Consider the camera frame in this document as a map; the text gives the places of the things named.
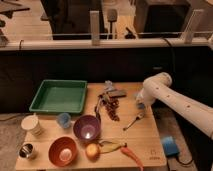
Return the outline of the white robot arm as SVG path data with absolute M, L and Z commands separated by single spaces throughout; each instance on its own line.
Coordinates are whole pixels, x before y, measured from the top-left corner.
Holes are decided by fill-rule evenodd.
M 213 108 L 172 90 L 171 84 L 166 72 L 148 77 L 136 100 L 146 107 L 160 100 L 213 140 Z

